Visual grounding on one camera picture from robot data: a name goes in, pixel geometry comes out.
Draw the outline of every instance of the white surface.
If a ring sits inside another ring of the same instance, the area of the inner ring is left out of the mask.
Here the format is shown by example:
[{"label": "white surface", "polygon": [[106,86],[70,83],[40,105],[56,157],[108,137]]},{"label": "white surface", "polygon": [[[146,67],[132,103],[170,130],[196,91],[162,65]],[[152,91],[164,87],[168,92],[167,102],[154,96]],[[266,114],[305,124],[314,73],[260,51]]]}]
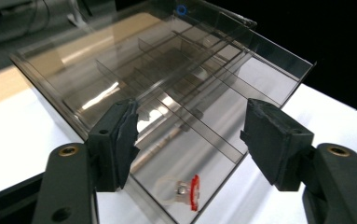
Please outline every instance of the white surface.
[{"label": "white surface", "polygon": [[[335,143],[357,151],[356,110],[305,85],[299,87],[283,110],[315,133],[315,147]],[[0,190],[43,172],[49,152],[68,142],[70,139],[32,91],[23,91],[0,103]],[[124,190],[98,196],[102,223],[150,223]],[[301,191],[275,190],[250,156],[198,221],[306,222]]]}]

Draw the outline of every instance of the red plastic part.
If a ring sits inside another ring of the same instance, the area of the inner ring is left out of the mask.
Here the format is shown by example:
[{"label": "red plastic part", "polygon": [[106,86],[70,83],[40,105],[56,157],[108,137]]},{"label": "red plastic part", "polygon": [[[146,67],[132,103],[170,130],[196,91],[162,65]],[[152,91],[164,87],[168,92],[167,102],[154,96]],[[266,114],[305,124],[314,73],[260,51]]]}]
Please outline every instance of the red plastic part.
[{"label": "red plastic part", "polygon": [[198,175],[195,175],[190,185],[190,205],[192,211],[195,212],[198,211],[198,207],[199,207],[199,203],[198,203],[199,188],[200,188],[200,178]]}]

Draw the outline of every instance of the dark background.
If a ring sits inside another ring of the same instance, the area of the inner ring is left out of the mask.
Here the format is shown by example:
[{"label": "dark background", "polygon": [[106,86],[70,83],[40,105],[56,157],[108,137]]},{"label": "dark background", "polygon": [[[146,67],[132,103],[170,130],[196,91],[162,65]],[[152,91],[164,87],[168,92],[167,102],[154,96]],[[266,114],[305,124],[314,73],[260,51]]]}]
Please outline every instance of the dark background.
[{"label": "dark background", "polygon": [[357,0],[209,2],[256,21],[259,34],[316,63],[304,83],[357,109]]}]

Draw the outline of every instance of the transparent plastic box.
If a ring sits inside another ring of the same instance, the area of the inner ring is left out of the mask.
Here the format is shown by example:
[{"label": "transparent plastic box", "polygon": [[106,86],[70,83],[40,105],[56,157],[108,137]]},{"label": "transparent plastic box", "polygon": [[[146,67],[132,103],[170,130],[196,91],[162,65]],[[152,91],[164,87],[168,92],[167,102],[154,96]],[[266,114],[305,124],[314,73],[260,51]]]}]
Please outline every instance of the transparent plastic box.
[{"label": "transparent plastic box", "polygon": [[125,190],[152,222],[191,223],[247,154],[247,99],[282,106],[312,67],[254,27],[203,1],[155,0],[11,58],[82,139],[113,103],[135,98],[140,153]]}]

